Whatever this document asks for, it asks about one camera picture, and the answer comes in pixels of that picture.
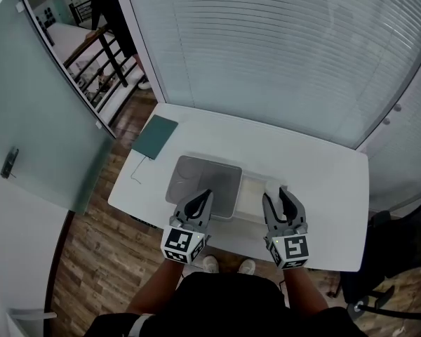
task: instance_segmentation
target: gray tray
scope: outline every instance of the gray tray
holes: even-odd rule
[[[236,208],[241,174],[242,170],[237,166],[181,156],[171,176],[166,201],[178,204],[195,191],[210,189],[214,194],[212,217],[230,220]]]

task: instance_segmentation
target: wooden floor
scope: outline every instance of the wooden floor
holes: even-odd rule
[[[93,319],[104,313],[123,312],[133,295],[150,278],[163,256],[161,231],[150,228],[107,203],[112,187],[132,142],[139,135],[156,100],[150,91],[136,91],[113,126],[118,142],[91,197],[87,212],[76,215],[56,275],[52,309],[58,318],[51,320],[53,336],[82,336]],[[236,271],[243,256],[208,248],[187,266],[185,275],[201,269],[202,258],[213,254],[220,261],[220,271]],[[256,261],[256,274],[277,284],[281,273],[272,263]],[[311,271],[319,290],[335,289],[338,273]],[[394,297],[386,305],[399,311],[421,311],[421,269],[405,272],[384,282],[378,290],[395,285]],[[329,299],[331,306],[346,306],[342,296]],[[366,313],[357,324],[371,337],[391,336],[405,327],[400,336],[420,336],[421,322],[403,321]]]

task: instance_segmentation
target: hand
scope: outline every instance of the hand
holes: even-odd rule
[[[91,32],[88,32],[86,37],[84,38],[84,40],[89,40],[90,38],[92,38],[95,35],[96,31],[92,30]]]

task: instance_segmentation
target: frosted glass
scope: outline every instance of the frosted glass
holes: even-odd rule
[[[97,128],[18,1],[0,0],[0,170],[17,147],[10,183],[82,212],[113,138]]]
[[[357,147],[421,61],[421,0],[131,0],[170,103]]]
[[[421,197],[421,70],[411,84],[392,136],[369,156],[370,207],[393,209]]]

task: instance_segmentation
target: metal railing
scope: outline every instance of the metal railing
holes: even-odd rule
[[[79,26],[83,21],[92,18],[92,0],[87,0],[81,4],[74,6],[74,4],[70,4],[69,8],[72,12],[73,18],[75,19],[75,23]]]
[[[89,102],[97,108],[97,112],[100,112],[103,107],[106,105],[106,103],[109,101],[109,99],[112,97],[112,95],[115,93],[115,91],[120,87],[120,85],[123,85],[123,87],[128,86],[128,82],[126,81],[126,78],[128,75],[136,68],[137,63],[134,62],[128,69],[124,69],[123,66],[128,62],[129,58],[124,58],[122,62],[117,62],[116,57],[121,52],[121,48],[118,48],[115,53],[111,50],[112,44],[117,44],[116,39],[113,38],[109,42],[106,40],[105,33],[109,34],[108,26],[105,25],[104,27],[97,30],[97,32],[89,39],[85,40],[78,48],[75,49],[75,51],[69,56],[68,59],[64,62],[64,67],[69,70],[69,68],[72,66],[72,64],[78,60],[78,58],[87,51],[93,43],[95,43],[97,40],[101,43],[102,48],[84,65],[81,67],[78,73],[71,74],[73,80],[78,84],[78,87],[81,89],[81,91],[84,93],[84,95],[87,97]],[[104,63],[101,63],[101,66],[98,68],[98,70],[95,72],[95,74],[90,78],[86,79],[84,78],[84,72],[97,60],[97,58],[102,55],[103,53],[106,54],[107,60]],[[106,69],[106,67],[111,64],[114,71],[111,72],[110,75],[106,77],[104,81],[101,81],[101,84],[99,84],[98,90],[94,93],[91,93],[88,88],[89,86],[98,78],[101,77]],[[134,89],[132,89],[129,94],[125,97],[124,103],[127,101],[127,99],[131,96]]]

